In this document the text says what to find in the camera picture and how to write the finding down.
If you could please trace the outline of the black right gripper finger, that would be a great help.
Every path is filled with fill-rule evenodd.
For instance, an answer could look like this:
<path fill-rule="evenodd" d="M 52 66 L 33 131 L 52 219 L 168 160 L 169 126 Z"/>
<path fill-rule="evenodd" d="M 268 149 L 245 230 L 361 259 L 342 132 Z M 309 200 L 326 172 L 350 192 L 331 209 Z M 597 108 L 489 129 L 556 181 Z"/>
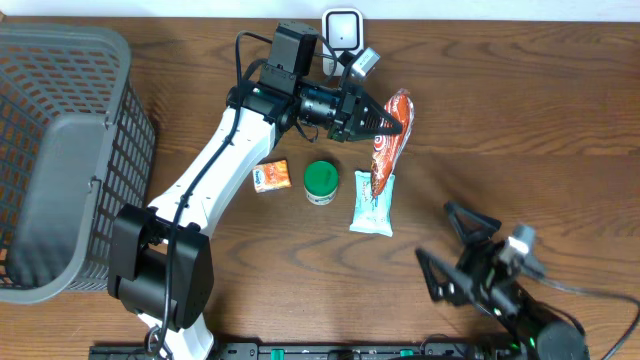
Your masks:
<path fill-rule="evenodd" d="M 472 278 L 430 252 L 417 248 L 415 255 L 433 302 L 467 305 L 475 301 Z"/>
<path fill-rule="evenodd" d="M 452 201 L 444 204 L 444 210 L 463 244 L 490 240 L 502 226 L 501 221 L 464 208 Z"/>

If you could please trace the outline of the orange red snack bag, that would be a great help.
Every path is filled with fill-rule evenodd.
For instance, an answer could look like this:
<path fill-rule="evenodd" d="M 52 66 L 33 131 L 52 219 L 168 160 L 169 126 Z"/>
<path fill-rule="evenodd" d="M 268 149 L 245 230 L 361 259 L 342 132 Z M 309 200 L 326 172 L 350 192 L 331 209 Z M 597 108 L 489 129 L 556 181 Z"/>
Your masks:
<path fill-rule="evenodd" d="M 384 109 L 402 125 L 400 134 L 377 135 L 374 138 L 371 164 L 371 192 L 380 195 L 406 146 L 414 124 L 415 108 L 406 89 L 398 90 L 384 105 Z"/>

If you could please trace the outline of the green lid white jar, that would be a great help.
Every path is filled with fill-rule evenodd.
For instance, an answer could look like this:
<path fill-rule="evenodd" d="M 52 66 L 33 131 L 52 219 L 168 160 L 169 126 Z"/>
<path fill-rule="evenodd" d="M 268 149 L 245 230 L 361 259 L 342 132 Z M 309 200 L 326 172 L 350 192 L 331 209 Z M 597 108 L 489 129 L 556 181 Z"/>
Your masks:
<path fill-rule="evenodd" d="M 337 194 L 339 174 L 336 167 L 327 161 L 311 163 L 304 173 L 306 198 L 314 205 L 327 205 Z"/>

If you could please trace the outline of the orange tissue pack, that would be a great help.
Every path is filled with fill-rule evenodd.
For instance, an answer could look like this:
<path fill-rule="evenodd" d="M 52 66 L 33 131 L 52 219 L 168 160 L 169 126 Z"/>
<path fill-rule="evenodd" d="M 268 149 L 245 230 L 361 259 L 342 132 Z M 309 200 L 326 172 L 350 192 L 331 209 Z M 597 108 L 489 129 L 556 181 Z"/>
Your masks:
<path fill-rule="evenodd" d="M 252 179 L 257 193 L 280 190 L 292 186 L 286 160 L 256 165 L 252 169 Z"/>

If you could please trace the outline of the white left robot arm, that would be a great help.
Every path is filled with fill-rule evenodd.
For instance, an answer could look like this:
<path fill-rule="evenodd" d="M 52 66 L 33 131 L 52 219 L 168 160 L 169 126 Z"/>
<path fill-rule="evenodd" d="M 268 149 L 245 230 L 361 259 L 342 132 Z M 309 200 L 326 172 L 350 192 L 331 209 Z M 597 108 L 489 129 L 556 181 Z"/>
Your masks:
<path fill-rule="evenodd" d="M 143 320 L 151 359 L 204 359 L 214 344 L 203 311 L 214 284 L 210 240 L 252 169 L 290 129 L 331 140 L 397 135 L 402 127 L 364 89 L 372 49 L 333 49 L 313 27 L 278 24 L 270 53 L 237 66 L 214 135 L 182 176 L 148 206 L 125 205 L 112 228 L 107 290 Z"/>

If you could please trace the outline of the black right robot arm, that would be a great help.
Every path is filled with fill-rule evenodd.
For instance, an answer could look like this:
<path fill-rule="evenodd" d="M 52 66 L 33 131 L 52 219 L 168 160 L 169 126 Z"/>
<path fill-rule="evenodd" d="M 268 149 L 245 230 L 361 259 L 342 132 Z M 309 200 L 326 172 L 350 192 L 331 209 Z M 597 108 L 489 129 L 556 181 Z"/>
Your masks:
<path fill-rule="evenodd" d="M 495 318 L 503 334 L 466 345 L 465 359 L 587 359 L 585 330 L 578 321 L 535 300 L 518 282 L 537 276 L 544 266 L 534 255 L 535 230 L 519 225 L 495 240 L 501 222 L 447 202 L 444 210 L 463 251 L 452 266 L 418 248 L 416 257 L 434 302 L 470 305 Z"/>

